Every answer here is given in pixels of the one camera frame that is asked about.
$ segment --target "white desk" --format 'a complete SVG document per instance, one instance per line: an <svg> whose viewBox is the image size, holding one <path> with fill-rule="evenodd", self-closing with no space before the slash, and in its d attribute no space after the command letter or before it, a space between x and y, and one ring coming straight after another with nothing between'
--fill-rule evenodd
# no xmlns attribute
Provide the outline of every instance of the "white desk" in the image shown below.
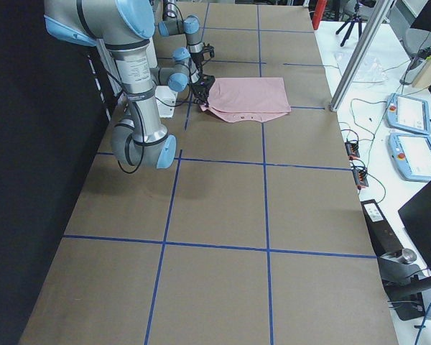
<svg viewBox="0 0 431 345"><path fill-rule="evenodd" d="M340 42L343 39L346 28L339 35L336 35L335 32L341 25L342 23L339 22L321 22L320 28L316 32L316 39L318 41L324 66L337 66L335 54L339 52L353 52L358 42L357 29L354 29L351 33L351 37L346 41L345 46L340 47ZM409 59L388 24L383 24L380 27L379 32L369 49L368 55L376 56L383 66L383 69L398 66ZM405 63L398 68L386 71L387 79L382 83L354 83L338 110L339 121L349 124L350 128L358 133L360 139L371 139L372 135L370 133L355 125L353 116L351 115L350 102L354 98L360 98L364 101L370 102L385 101L387 97L396 90L400 93L401 89L398 89L399 79L403 76L407 65L408 63ZM334 94L341 79L340 71L337 68L325 68L330 92ZM415 91L418 91L418 89L409 86L404 87L404 94ZM423 90L412 96L428 101L431 117L430 92L428 90ZM353 112L356 121L363 127L374 132L378 123L382 119L385 106L385 103L371 105L360 101L354 101ZM341 129L348 128L347 124L340 124ZM402 205L404 205L417 191L419 191L425 183L407 182L402 180L399 173L394 168L387 150L387 137L393 132L402 131L387 127L385 120L383 120L378 132L376 133L374 144L371 149L369 173L377 177L386 187L386 197L379 206L388 219L388 222L391 224L404 247L416 250L404 230L397 210L399 210ZM348 132L343 132L343 137L346 138L347 134ZM365 163L368 162L369 147L369 141L360 142L359 151L361 154L361 160ZM361 191L359 198L362 201L372 198L378 201L382 196L383 188L375 180L369 177L369 188L364 188ZM419 258L416 263L420 268L426 267L422 258ZM412 345L414 343L415 336L417 335L417 329L413 326L419 325L421 323L421 319L401 321L397 318L394 311L391 312L391 315L397 332L397 337L399 339L399 345ZM431 321L427 321L427 328L422 332L420 344L431 345Z"/></svg>

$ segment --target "computer monitor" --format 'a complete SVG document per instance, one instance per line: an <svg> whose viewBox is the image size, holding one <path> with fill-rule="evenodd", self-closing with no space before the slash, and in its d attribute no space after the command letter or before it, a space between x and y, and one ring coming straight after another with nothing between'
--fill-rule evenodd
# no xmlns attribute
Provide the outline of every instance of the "computer monitor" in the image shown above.
<svg viewBox="0 0 431 345"><path fill-rule="evenodd" d="M431 269L431 181L399 209L399 216Z"/></svg>

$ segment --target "tripod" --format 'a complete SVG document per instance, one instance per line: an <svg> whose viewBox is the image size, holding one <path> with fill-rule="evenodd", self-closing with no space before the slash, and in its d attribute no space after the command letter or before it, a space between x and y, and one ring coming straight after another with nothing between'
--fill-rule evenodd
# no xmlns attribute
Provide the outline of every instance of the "tripod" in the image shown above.
<svg viewBox="0 0 431 345"><path fill-rule="evenodd" d="M335 33L336 35L340 34L340 32L343 30L343 28L348 25L348 23L350 23L350 27L348 28L348 31L345 34L345 37L342 40L342 43L340 43L340 46L344 46L346 40L350 37L351 35L351 30L353 30L354 24L358 23L358 33L359 33L359 38L361 38L362 35L362 18L359 15L359 2L356 1L356 5L354 5L354 14L349 17L344 23L343 25L340 27L340 29L337 30L337 32Z"/></svg>

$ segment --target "pink cloth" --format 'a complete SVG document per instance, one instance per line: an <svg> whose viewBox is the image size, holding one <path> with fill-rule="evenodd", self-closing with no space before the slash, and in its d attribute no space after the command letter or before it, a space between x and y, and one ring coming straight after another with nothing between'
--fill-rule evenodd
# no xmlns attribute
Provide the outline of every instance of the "pink cloth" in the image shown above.
<svg viewBox="0 0 431 345"><path fill-rule="evenodd" d="M216 78L208 103L201 109L227 122L265 122L290 112L282 78Z"/></svg>

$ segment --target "red object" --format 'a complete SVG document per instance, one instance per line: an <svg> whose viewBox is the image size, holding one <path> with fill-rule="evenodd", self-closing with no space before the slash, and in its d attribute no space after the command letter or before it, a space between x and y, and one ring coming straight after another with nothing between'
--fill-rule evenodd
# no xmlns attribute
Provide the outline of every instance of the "red object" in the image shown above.
<svg viewBox="0 0 431 345"><path fill-rule="evenodd" d="M328 0L318 0L315 8L315 14L313 14L312 24L313 29L317 30L319 27L319 23L321 23L321 19L323 18L323 13L325 10L325 5L328 3Z"/></svg>

